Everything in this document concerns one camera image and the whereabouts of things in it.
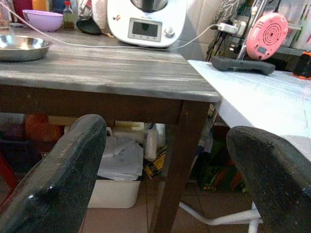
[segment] appliance display screen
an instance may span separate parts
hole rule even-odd
[[[138,35],[157,37],[157,28],[158,25],[155,24],[134,22],[132,33]]]

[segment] white plastic bin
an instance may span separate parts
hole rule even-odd
[[[96,180],[88,208],[130,208],[141,181]]]

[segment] table leg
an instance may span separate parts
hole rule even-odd
[[[178,125],[174,128],[172,151],[166,161],[167,171],[159,182],[149,233],[170,233],[184,193],[190,167],[204,122],[208,104],[205,102],[185,101]]]

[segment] red container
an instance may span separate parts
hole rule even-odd
[[[13,5],[16,14],[18,14],[20,17],[24,18],[22,10],[32,10],[33,9],[33,2],[32,0],[13,0]]]

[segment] orange bottle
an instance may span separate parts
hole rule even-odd
[[[33,1],[33,10],[46,11],[47,10],[47,1],[46,0],[32,0]]]

